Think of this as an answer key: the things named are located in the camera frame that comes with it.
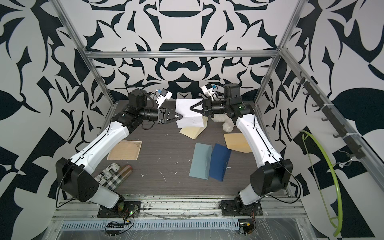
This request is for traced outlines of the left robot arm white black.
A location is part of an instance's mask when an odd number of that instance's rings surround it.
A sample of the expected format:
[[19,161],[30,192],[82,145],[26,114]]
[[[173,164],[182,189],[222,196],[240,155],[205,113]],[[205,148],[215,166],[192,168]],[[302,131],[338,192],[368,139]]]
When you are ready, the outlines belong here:
[[128,104],[113,116],[108,127],[83,150],[56,163],[58,190],[65,191],[80,202],[92,202],[114,212],[124,209],[124,197],[97,182],[92,173],[104,157],[144,121],[169,124],[183,118],[175,110],[147,108],[150,95],[135,89],[128,94]]

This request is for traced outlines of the cream letter paper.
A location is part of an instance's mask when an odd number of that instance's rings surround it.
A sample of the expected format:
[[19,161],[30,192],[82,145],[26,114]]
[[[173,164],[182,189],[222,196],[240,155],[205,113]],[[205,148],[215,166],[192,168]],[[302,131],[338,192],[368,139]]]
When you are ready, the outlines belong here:
[[120,141],[108,154],[109,161],[136,161],[141,150],[141,141]]

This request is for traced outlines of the tan yellow envelope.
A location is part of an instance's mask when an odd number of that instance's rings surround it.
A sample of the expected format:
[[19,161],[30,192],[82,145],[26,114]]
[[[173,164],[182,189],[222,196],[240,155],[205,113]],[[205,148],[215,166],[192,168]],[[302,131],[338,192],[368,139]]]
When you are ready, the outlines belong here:
[[228,149],[241,153],[252,152],[246,138],[242,133],[224,134],[224,138]]

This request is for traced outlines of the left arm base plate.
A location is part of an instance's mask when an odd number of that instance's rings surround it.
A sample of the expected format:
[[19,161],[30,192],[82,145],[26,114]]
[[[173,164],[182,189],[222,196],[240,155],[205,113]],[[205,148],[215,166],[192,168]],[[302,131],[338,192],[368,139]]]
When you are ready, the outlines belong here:
[[140,212],[141,204],[141,201],[124,201],[117,203],[117,205],[111,209],[100,206],[97,218],[123,218],[128,215],[135,215]]

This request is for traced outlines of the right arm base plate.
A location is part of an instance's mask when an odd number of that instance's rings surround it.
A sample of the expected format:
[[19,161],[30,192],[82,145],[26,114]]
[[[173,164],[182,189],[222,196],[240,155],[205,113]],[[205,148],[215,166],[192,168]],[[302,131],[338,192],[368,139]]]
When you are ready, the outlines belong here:
[[219,208],[222,211],[222,215],[226,217],[259,217],[264,215],[260,202],[244,205],[239,198],[235,198],[234,200],[222,200],[219,204]]

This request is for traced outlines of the light blue envelope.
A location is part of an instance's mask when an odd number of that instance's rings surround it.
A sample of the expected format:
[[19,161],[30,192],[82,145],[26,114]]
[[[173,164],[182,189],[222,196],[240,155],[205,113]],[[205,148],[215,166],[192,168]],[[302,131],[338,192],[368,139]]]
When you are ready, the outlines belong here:
[[211,164],[213,146],[206,144],[195,144],[193,159],[189,176],[193,178],[208,180]]

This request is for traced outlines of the pale yellow envelope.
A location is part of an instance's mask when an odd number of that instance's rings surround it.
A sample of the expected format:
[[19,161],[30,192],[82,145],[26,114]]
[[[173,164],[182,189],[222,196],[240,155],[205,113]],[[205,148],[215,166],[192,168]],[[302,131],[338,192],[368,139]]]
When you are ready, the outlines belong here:
[[195,140],[207,127],[208,117],[203,117],[203,127],[186,127],[180,130],[180,134]]

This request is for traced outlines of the white letter paper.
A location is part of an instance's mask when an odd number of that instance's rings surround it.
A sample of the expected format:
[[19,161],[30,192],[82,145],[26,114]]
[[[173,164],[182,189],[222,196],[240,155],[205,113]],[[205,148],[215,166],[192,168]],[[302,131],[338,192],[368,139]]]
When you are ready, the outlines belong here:
[[187,127],[204,126],[203,115],[190,110],[190,107],[200,103],[202,99],[177,99],[176,100],[176,113],[182,115],[182,119],[176,121],[179,129]]

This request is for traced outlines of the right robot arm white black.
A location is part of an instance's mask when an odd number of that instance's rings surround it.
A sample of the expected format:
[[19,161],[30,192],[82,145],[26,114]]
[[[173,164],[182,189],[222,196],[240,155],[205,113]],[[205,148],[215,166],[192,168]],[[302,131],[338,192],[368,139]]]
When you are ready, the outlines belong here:
[[293,164],[284,160],[263,132],[255,111],[255,105],[243,101],[240,86],[224,85],[224,96],[219,97],[218,87],[207,84],[202,87],[206,99],[197,103],[201,110],[190,110],[206,117],[226,114],[244,135],[255,157],[257,170],[250,176],[250,184],[236,198],[240,207],[251,205],[268,194],[285,189],[292,176]]

